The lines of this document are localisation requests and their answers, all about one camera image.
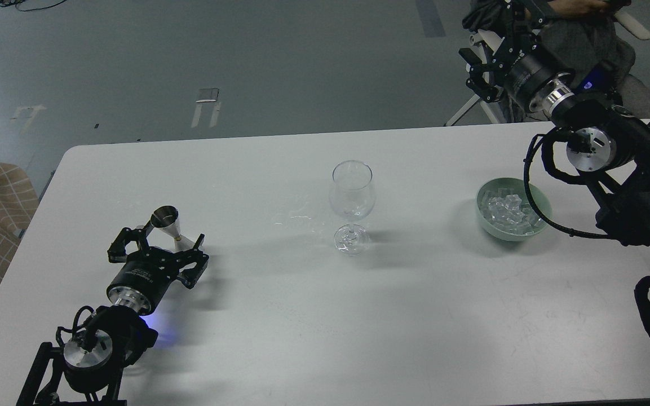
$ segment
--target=person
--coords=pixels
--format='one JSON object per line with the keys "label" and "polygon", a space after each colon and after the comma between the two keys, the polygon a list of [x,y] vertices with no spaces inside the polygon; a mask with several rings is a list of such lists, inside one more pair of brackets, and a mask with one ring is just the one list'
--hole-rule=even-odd
{"label": "person", "polygon": [[[600,66],[607,72],[635,116],[650,118],[650,89],[630,74],[636,54],[632,46],[616,34],[613,14],[630,0],[549,0],[561,18],[549,21],[538,34],[543,46],[575,74],[579,85]],[[470,31],[490,30],[505,35],[508,10],[503,0],[471,0],[471,12],[462,19]]]}

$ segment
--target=ice cube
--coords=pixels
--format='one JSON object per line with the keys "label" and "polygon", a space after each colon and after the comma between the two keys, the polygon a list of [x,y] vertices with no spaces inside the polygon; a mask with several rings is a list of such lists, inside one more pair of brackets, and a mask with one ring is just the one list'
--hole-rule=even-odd
{"label": "ice cube", "polygon": [[491,198],[488,201],[488,211],[487,214],[490,215],[493,221],[495,221],[495,218],[497,216],[497,211],[498,211],[498,201],[496,197]]}
{"label": "ice cube", "polygon": [[500,224],[507,223],[508,211],[503,205],[497,205],[493,213],[493,219]]}
{"label": "ice cube", "polygon": [[533,227],[533,228],[539,228],[544,225],[543,219],[541,219],[535,211],[531,211],[528,213],[528,223]]}
{"label": "ice cube", "polygon": [[518,195],[507,195],[505,196],[505,208],[510,211],[520,211],[520,204],[523,203],[520,196]]}
{"label": "ice cube", "polygon": [[512,188],[498,188],[498,197],[499,198],[505,198],[507,195],[514,195],[515,190]]}
{"label": "ice cube", "polygon": [[521,223],[523,221],[523,218],[525,218],[525,215],[520,210],[507,212],[507,221],[510,224]]}
{"label": "ice cube", "polygon": [[534,232],[533,226],[531,226],[527,221],[521,221],[518,223],[516,230],[518,231],[517,234],[520,236],[526,236],[527,234],[532,234]]}
{"label": "ice cube", "polygon": [[492,190],[485,191],[483,197],[480,199],[480,210],[484,210],[484,208],[487,208],[490,199],[493,197],[495,197],[495,193],[493,193]]}

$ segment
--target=person's hand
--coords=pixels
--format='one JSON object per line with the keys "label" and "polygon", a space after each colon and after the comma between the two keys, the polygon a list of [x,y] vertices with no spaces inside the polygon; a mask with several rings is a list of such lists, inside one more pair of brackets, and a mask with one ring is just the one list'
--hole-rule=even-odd
{"label": "person's hand", "polygon": [[623,6],[630,5],[630,0],[552,0],[549,3],[552,10],[562,18],[578,19],[588,16],[609,15]]}

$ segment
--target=green bowl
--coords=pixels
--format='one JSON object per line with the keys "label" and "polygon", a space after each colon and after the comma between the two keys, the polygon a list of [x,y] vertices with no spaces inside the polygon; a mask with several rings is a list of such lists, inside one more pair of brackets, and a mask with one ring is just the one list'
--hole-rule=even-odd
{"label": "green bowl", "polygon": [[[534,228],[534,232],[532,234],[521,235],[508,233],[507,231],[503,231],[490,224],[483,212],[480,210],[479,203],[480,200],[482,200],[483,195],[485,195],[488,190],[497,193],[499,188],[512,188],[513,192],[519,195],[523,200],[523,203],[528,203],[528,196],[525,195],[525,185],[522,179],[497,178],[490,180],[490,182],[482,185],[482,187],[480,187],[480,190],[477,191],[477,196],[475,198],[475,210],[477,213],[477,222],[480,224],[480,227],[488,232],[488,234],[504,241],[525,241],[526,239],[529,239],[530,237],[541,233],[548,227],[548,224],[543,222],[541,226]],[[552,208],[546,195],[544,195],[539,188],[534,187],[532,184],[530,184],[530,191],[533,193],[533,199],[536,201],[538,208],[544,213],[545,216],[550,217],[552,215]]]}

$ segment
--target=cocktail jigger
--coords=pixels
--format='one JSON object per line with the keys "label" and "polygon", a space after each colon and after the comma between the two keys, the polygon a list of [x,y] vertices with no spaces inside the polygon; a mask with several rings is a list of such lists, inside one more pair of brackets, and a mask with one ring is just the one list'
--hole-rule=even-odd
{"label": "cocktail jigger", "polygon": [[175,239],[175,251],[185,251],[194,247],[194,242],[180,233],[180,214],[173,206],[162,206],[155,210],[149,221]]}

